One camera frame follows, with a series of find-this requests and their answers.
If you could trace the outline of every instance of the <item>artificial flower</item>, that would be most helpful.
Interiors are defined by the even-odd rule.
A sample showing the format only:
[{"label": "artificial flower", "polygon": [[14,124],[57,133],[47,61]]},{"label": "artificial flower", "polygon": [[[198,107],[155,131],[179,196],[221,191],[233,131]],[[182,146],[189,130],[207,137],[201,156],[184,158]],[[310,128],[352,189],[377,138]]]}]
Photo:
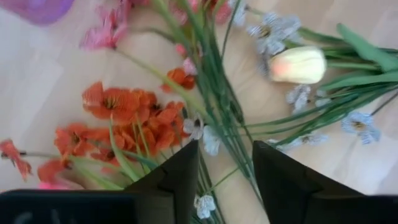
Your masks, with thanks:
[{"label": "artificial flower", "polygon": [[200,219],[210,218],[210,212],[216,210],[214,198],[210,195],[196,196],[193,206],[196,208]]},{"label": "artificial flower", "polygon": [[63,161],[69,155],[84,156],[86,152],[94,149],[94,146],[87,141],[85,135],[89,129],[82,123],[72,123],[66,128],[55,130],[54,144],[60,151]]},{"label": "artificial flower", "polygon": [[142,135],[141,133],[138,134],[138,140],[137,144],[139,146],[139,149],[141,150],[142,153],[146,153],[146,147],[148,147],[148,151],[150,153],[150,156],[154,156],[157,154],[157,140],[155,138],[154,133],[150,130],[148,127],[142,127]]},{"label": "artificial flower", "polygon": [[[234,9],[236,6],[236,3],[237,3],[237,0],[229,0],[228,6],[231,9]],[[237,27],[242,27],[246,20],[246,3],[244,1],[241,1],[237,7],[238,8],[236,9],[235,15],[232,18],[232,22]]]},{"label": "artificial flower", "polygon": [[285,49],[283,40],[294,35],[301,23],[296,16],[279,17],[276,13],[265,13],[261,25],[249,26],[247,32],[255,37],[257,52],[275,55]]},{"label": "artificial flower", "polygon": [[183,122],[183,131],[190,134],[190,139],[199,140],[203,136],[204,122],[199,113],[195,113],[193,119],[185,119]]},{"label": "artificial flower", "polygon": [[183,107],[184,103],[171,101],[167,103],[165,109],[156,118],[162,124],[172,124]]},{"label": "artificial flower", "polygon": [[80,47],[88,50],[116,48],[116,43],[127,33],[127,16],[131,9],[128,0],[122,0],[117,9],[107,11],[103,6],[97,8],[102,26],[88,29],[80,42]]},{"label": "artificial flower", "polygon": [[294,106],[293,114],[300,113],[306,109],[310,92],[310,86],[298,85],[286,94],[286,102]]},{"label": "artificial flower", "polygon": [[[195,86],[195,79],[192,75],[187,75],[183,68],[175,68],[167,72],[167,77],[176,84],[182,86],[186,90],[191,90]],[[171,93],[172,89],[167,84],[163,84],[160,88],[165,93]]]},{"label": "artificial flower", "polygon": [[288,144],[281,145],[277,147],[279,150],[288,150],[293,147],[302,146],[304,144],[308,144],[310,146],[317,146],[328,139],[328,136],[325,134],[318,134],[316,132],[312,132],[309,134],[304,134],[303,136],[294,139],[292,142]]},{"label": "artificial flower", "polygon": [[[187,2],[194,12],[198,10],[200,0],[188,0]],[[184,25],[188,20],[187,12],[177,4],[176,0],[169,1],[169,10],[179,24]]]},{"label": "artificial flower", "polygon": [[326,72],[326,58],[315,46],[296,47],[274,56],[270,63],[270,78],[276,82],[313,84]]},{"label": "artificial flower", "polygon": [[[99,149],[99,152],[94,152],[91,153],[90,156],[93,159],[97,159],[103,162],[107,162],[109,164],[112,164],[116,167],[120,167],[120,163],[118,161],[118,159],[116,158],[114,152],[112,151],[112,149]],[[108,174],[108,173],[112,173],[114,172],[113,169],[109,168],[109,167],[103,167],[101,169],[101,172]]]},{"label": "artificial flower", "polygon": [[24,181],[27,180],[27,176],[29,174],[32,175],[32,167],[27,161],[21,158],[18,149],[15,147],[11,139],[6,139],[0,142],[0,151],[2,156],[8,157],[11,161],[13,161],[16,164]]},{"label": "artificial flower", "polygon": [[[116,146],[120,149],[125,149],[125,143],[130,141],[127,139],[129,136],[127,134],[123,135],[122,130],[115,126],[113,127],[113,137]],[[88,141],[95,142],[97,148],[107,148],[111,147],[111,136],[109,128],[91,128],[84,134],[85,139]]]},{"label": "artificial flower", "polygon": [[182,67],[184,69],[184,72],[186,74],[190,74],[188,75],[188,77],[191,77],[193,79],[192,75],[198,75],[198,70],[196,68],[196,65],[192,62],[192,60],[187,57],[183,62],[182,62]]},{"label": "artificial flower", "polygon": [[221,138],[217,135],[212,127],[206,125],[203,128],[203,143],[205,151],[211,156],[217,156],[218,149],[221,145]]},{"label": "artificial flower", "polygon": [[341,120],[341,127],[347,133],[355,133],[360,136],[362,144],[380,140],[380,130],[374,127],[371,114],[352,111]]},{"label": "artificial flower", "polygon": [[330,98],[327,98],[327,93],[323,90],[317,90],[317,93],[315,94],[316,100],[315,100],[315,106],[320,107],[323,105],[327,105],[328,103],[331,102]]},{"label": "artificial flower", "polygon": [[66,166],[60,159],[51,159],[39,166],[37,176],[42,182],[55,183],[55,176],[65,169]]},{"label": "artificial flower", "polygon": [[82,94],[83,107],[96,118],[110,119],[115,123],[130,123],[139,109],[139,95],[128,89],[108,88],[102,82],[92,84]]}]

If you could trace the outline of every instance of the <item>black object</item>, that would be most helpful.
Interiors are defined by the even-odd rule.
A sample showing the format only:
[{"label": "black object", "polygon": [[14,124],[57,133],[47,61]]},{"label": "black object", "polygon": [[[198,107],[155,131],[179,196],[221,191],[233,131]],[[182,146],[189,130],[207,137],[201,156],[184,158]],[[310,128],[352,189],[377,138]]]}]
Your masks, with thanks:
[{"label": "black object", "polygon": [[398,223],[398,196],[363,195],[264,142],[252,153],[271,224]]},{"label": "black object", "polygon": [[4,224],[187,224],[198,181],[192,141],[123,191],[13,190],[0,194]]}]

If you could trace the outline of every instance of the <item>purple object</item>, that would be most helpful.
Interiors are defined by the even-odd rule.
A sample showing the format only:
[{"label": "purple object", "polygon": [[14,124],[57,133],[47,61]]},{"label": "purple object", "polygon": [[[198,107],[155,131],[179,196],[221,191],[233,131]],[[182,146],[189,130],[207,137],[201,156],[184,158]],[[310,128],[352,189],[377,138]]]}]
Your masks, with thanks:
[{"label": "purple object", "polygon": [[56,22],[70,9],[74,0],[0,0],[0,6],[33,24]]}]

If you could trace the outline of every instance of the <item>green leaf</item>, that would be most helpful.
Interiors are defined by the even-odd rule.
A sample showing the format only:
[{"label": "green leaf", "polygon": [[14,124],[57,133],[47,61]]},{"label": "green leaf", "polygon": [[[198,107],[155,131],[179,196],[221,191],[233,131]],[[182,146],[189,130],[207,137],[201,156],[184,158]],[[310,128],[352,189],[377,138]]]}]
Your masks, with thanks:
[{"label": "green leaf", "polygon": [[335,88],[341,88],[346,86],[357,86],[366,85],[372,83],[384,83],[384,82],[398,82],[398,71],[387,72],[381,75],[364,75],[346,78],[344,80],[329,84],[322,85],[321,90],[332,90]]},{"label": "green leaf", "polygon": [[83,166],[79,164],[74,164],[76,169],[81,172],[87,179],[94,180],[99,186],[106,190],[123,190],[122,187],[118,186],[115,183],[112,183],[104,178],[98,177],[96,174],[92,173],[91,171],[85,169]]},{"label": "green leaf", "polygon": [[156,163],[155,161],[152,161],[148,158],[140,156],[140,155],[136,154],[135,152],[123,151],[123,153],[129,157],[133,157],[133,158],[137,159],[140,163],[147,165],[151,169],[155,169],[156,167],[159,166],[158,163]]},{"label": "green leaf", "polygon": [[346,74],[342,74],[339,77],[336,77],[332,79],[332,81],[323,84],[322,86],[319,87],[320,90],[327,90],[329,86],[333,86],[336,83],[341,83],[344,80],[350,79],[350,78],[361,78],[361,77],[368,77],[368,76],[373,76],[375,73],[369,72],[369,71],[364,71],[364,70],[356,70],[353,72],[348,72]]},{"label": "green leaf", "polygon": [[254,127],[259,127],[259,126],[278,125],[278,124],[288,123],[288,122],[291,122],[291,121],[295,121],[296,119],[304,118],[304,117],[306,117],[306,116],[308,116],[310,114],[316,113],[318,111],[330,108],[330,107],[332,107],[332,106],[334,106],[334,105],[336,105],[338,103],[349,102],[355,97],[356,96],[347,96],[347,97],[344,97],[344,98],[341,98],[341,99],[333,100],[331,103],[328,103],[326,105],[319,106],[319,107],[316,107],[316,108],[312,108],[312,109],[304,111],[302,113],[295,114],[293,116],[289,116],[289,117],[286,117],[286,118],[282,118],[282,119],[278,119],[278,120],[270,121],[270,122],[265,122],[265,123],[248,124],[248,125],[246,125],[246,127],[254,128]]},{"label": "green leaf", "polygon": [[116,172],[124,172],[124,170],[120,167],[117,167],[115,165],[112,165],[108,162],[103,162],[97,159],[90,159],[90,158],[86,158],[86,157],[77,157],[77,156],[69,156],[68,157],[74,164],[76,163],[90,163],[90,164],[96,164],[102,167],[107,167],[110,168],[112,170],[115,170]]},{"label": "green leaf", "polygon": [[347,43],[356,49],[358,55],[363,59],[377,62],[385,72],[398,69],[398,58],[379,50],[343,24],[337,25],[337,31]]},{"label": "green leaf", "polygon": [[298,30],[298,33],[307,40],[324,42],[324,43],[329,43],[329,44],[345,44],[345,42],[338,37],[320,34],[320,33],[314,32],[306,27],[301,27]]},{"label": "green leaf", "polygon": [[116,159],[118,160],[120,166],[123,168],[124,172],[131,178],[132,181],[136,182],[139,180],[139,176],[134,172],[133,168],[130,166],[130,161],[127,160],[126,156],[123,155],[122,150],[118,148],[118,146],[115,143],[114,140],[114,135],[113,135],[113,130],[112,130],[113,122],[112,118],[110,119],[109,122],[109,136],[111,139],[111,145],[112,145],[112,150],[114,152],[114,155],[116,156]]},{"label": "green leaf", "polygon": [[131,32],[137,32],[137,33],[151,32],[151,33],[161,36],[165,40],[169,41],[171,44],[175,44],[177,42],[175,40],[175,37],[172,34],[168,34],[168,33],[164,32],[158,28],[155,28],[155,27],[143,27],[143,28],[138,28],[138,29],[131,29]]}]

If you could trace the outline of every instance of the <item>light wood surface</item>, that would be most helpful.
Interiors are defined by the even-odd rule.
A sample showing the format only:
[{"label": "light wood surface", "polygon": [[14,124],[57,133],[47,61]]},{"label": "light wood surface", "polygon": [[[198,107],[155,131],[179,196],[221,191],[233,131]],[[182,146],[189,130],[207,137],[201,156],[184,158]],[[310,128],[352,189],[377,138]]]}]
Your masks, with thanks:
[{"label": "light wood surface", "polygon": [[[28,151],[56,152],[54,130],[71,121],[99,122],[83,111],[81,92],[91,83],[140,87],[160,91],[159,80],[125,58],[106,50],[85,52],[78,43],[86,29],[98,23],[94,13],[99,0],[76,0],[71,11],[48,27],[32,26],[0,9],[0,139],[13,138]],[[336,34],[343,22],[372,43],[398,48],[398,1],[396,0],[266,0],[249,2],[262,11],[297,14],[312,29]],[[136,11],[133,26],[164,27],[151,12]],[[226,27],[219,27],[220,40]],[[140,56],[163,71],[181,64],[173,46],[150,34],[130,35],[121,42],[129,54]],[[289,114],[285,92],[292,87],[267,81],[256,70],[252,40],[243,30],[233,29],[225,58],[226,71],[241,101],[249,123],[270,121]],[[178,96],[160,96],[161,101]],[[361,109],[371,112],[386,96]],[[362,146],[356,136],[340,131],[340,124],[324,130],[330,140],[318,147],[289,152],[305,165],[366,194],[398,193],[398,103],[376,116],[382,140]],[[33,162],[34,168],[42,162]],[[225,151],[206,157],[213,181],[235,168]],[[31,177],[23,183],[10,162],[0,161],[0,189],[36,187]],[[234,174],[216,193],[228,223],[267,223],[267,217],[242,175]]]}]

